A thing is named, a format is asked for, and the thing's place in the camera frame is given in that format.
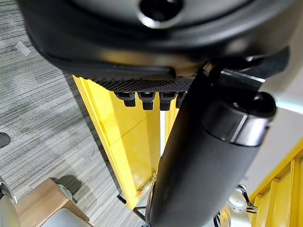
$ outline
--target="black mesh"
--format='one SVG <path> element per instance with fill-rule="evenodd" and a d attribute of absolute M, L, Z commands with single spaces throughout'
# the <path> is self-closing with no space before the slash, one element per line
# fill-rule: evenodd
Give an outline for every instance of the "black mesh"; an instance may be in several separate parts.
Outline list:
<path fill-rule="evenodd" d="M 169 92 L 187 91 L 193 79 L 177 80 L 93 80 L 110 91 L 120 92 Z"/>

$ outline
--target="striped carpet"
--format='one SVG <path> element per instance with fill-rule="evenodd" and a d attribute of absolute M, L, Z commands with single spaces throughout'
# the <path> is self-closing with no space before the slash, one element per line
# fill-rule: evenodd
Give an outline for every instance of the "striped carpet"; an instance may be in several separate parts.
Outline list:
<path fill-rule="evenodd" d="M 21 41 L 31 53 L 15 45 Z M 18 199 L 59 179 L 96 226 L 141 227 L 116 196 L 113 171 L 71 75 L 32 47 L 15 1 L 0 0 L 0 175 Z"/>

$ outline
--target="yellow metal frame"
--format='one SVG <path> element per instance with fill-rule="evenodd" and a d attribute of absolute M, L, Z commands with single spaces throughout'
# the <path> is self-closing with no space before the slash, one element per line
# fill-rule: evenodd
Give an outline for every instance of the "yellow metal frame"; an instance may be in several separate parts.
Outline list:
<path fill-rule="evenodd" d="M 258 207 L 250 215 L 252 227 L 303 226 L 303 139 L 263 180 L 250 201 Z"/>
<path fill-rule="evenodd" d="M 154 110 L 144 111 L 137 98 L 136 107 L 126 108 L 113 92 L 100 85 L 74 77 L 78 90 L 101 139 L 121 190 L 133 210 L 146 192 L 140 193 L 160 159 L 159 97 Z"/>
<path fill-rule="evenodd" d="M 174 125 L 175 119 L 178 115 L 179 109 L 176 108 L 176 99 L 172 100 L 170 103 L 169 111 L 165 112 L 165 143 L 169 138 L 169 134 L 172 126 Z"/>

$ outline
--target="black shoe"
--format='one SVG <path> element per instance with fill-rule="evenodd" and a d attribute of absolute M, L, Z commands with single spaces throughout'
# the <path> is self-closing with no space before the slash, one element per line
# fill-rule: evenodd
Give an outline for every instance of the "black shoe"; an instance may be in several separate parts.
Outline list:
<path fill-rule="evenodd" d="M 3 148 L 10 143 L 10 137 L 4 132 L 0 132 L 0 148 Z"/>

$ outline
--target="black cylinder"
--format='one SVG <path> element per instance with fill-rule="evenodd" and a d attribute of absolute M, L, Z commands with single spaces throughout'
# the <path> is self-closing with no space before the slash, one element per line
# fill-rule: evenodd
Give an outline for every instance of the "black cylinder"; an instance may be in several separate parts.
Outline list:
<path fill-rule="evenodd" d="M 228 90 L 199 75 L 169 135 L 158 169 L 151 227 L 201 227 L 244 176 L 276 113 L 266 93 Z"/>

